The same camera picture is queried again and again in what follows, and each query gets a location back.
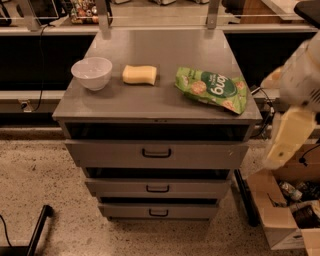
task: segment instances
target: sponge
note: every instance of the sponge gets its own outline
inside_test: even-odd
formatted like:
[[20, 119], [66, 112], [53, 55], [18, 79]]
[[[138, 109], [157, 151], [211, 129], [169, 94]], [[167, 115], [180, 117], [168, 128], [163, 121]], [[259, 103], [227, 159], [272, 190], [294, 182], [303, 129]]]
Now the sponge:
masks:
[[123, 70], [122, 79], [127, 84], [154, 85], [157, 77], [157, 68], [153, 66], [129, 66]]

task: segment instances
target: terrazzo floor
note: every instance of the terrazzo floor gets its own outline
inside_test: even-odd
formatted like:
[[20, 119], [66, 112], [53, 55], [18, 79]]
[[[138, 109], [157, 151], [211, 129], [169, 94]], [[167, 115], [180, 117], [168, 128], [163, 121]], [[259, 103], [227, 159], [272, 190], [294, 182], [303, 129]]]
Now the terrazzo floor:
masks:
[[[243, 178], [261, 165], [264, 143], [249, 141]], [[301, 250], [271, 251], [262, 227], [248, 224], [233, 182], [209, 221], [108, 221], [84, 185], [59, 128], [0, 128], [0, 214], [13, 245], [27, 245], [44, 204], [54, 209], [36, 255], [306, 255]], [[6, 246], [0, 224], [0, 246]]]

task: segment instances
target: metal pole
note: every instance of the metal pole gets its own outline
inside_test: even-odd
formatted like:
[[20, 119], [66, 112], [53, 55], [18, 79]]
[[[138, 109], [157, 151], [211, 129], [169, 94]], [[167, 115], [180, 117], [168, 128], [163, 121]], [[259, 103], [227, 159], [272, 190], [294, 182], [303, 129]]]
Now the metal pole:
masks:
[[96, 6], [98, 10], [98, 17], [99, 17], [99, 29], [102, 32], [103, 39], [108, 39], [110, 38], [110, 25], [109, 25], [109, 13], [108, 13], [106, 0], [96, 0]]
[[208, 6], [207, 28], [215, 29], [217, 27], [218, 9], [220, 0], [210, 0]]
[[21, 11], [24, 15], [24, 20], [27, 28], [30, 31], [37, 31], [40, 29], [41, 25], [31, 6], [30, 0], [17, 0], [21, 7]]

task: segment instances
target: drawer cabinet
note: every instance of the drawer cabinet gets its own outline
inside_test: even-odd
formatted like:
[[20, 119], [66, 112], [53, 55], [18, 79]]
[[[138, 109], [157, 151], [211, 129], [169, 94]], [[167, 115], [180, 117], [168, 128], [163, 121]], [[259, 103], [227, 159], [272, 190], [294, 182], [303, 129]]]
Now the drawer cabinet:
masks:
[[[86, 56], [113, 62], [108, 85], [93, 92], [73, 79], [53, 118], [102, 215], [213, 218], [261, 115], [249, 90], [246, 109], [237, 115], [192, 101], [174, 84], [179, 65], [242, 76], [223, 32], [110, 30], [107, 40], [97, 34]], [[156, 66], [155, 86], [124, 84], [127, 64]]]

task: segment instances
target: chip bag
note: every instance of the chip bag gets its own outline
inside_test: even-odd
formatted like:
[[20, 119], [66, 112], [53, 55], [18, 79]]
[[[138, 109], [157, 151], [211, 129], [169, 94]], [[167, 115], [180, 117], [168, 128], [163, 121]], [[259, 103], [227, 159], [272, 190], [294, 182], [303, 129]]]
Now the chip bag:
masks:
[[247, 85], [242, 77], [230, 79], [220, 74], [180, 67], [176, 87], [186, 97], [206, 104], [222, 106], [241, 114], [247, 104]]

